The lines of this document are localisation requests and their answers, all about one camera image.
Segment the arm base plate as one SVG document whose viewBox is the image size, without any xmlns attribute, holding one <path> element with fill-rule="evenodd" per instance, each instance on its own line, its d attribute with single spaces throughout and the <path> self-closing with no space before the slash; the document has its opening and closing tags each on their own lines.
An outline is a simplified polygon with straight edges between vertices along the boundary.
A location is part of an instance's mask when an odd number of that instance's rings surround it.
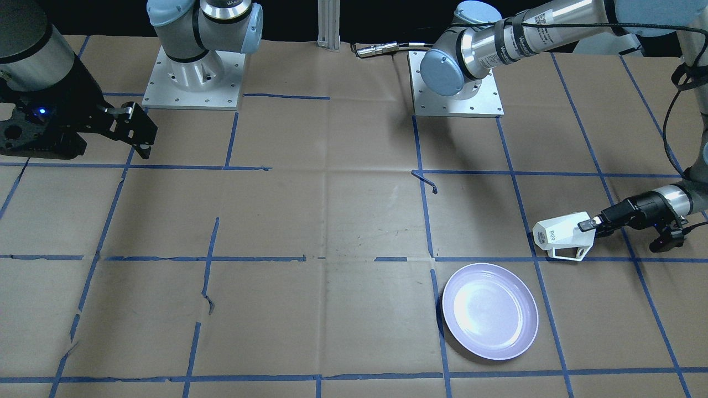
<svg viewBox="0 0 708 398">
<path fill-rule="evenodd" d="M 410 89 L 414 115 L 429 117 L 497 118 L 504 115 L 493 71 L 478 81 L 466 83 L 460 93 L 441 96 L 430 90 L 420 75 L 423 52 L 408 53 Z"/>
<path fill-rule="evenodd" d="M 247 56 L 210 51 L 180 63 L 160 48 L 142 106 L 151 109 L 237 111 Z"/>
</svg>

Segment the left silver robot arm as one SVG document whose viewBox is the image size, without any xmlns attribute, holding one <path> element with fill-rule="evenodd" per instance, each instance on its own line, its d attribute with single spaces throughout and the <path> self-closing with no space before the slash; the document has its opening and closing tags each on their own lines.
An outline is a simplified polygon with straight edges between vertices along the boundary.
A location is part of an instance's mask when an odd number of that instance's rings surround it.
<svg viewBox="0 0 708 398">
<path fill-rule="evenodd" d="M 706 121 L 705 1 L 551 1 L 501 18 L 481 2 L 463 2 L 450 27 L 423 56 L 420 73 L 433 92 L 454 96 L 468 83 L 480 81 L 496 66 L 588 38 L 604 31 L 616 36 L 657 37 L 676 32 L 683 63 L 671 76 L 678 93 L 694 90 L 701 119 Z M 542 220 L 534 225 L 535 244 L 556 257 L 556 250 L 576 250 L 582 260 L 596 238 L 622 227 L 653 228 L 658 237 L 650 251 L 682 247 L 695 229 L 687 216 L 706 211 L 706 133 L 697 159 L 679 170 L 680 181 L 628 197 L 592 217 L 586 212 Z"/>
</svg>

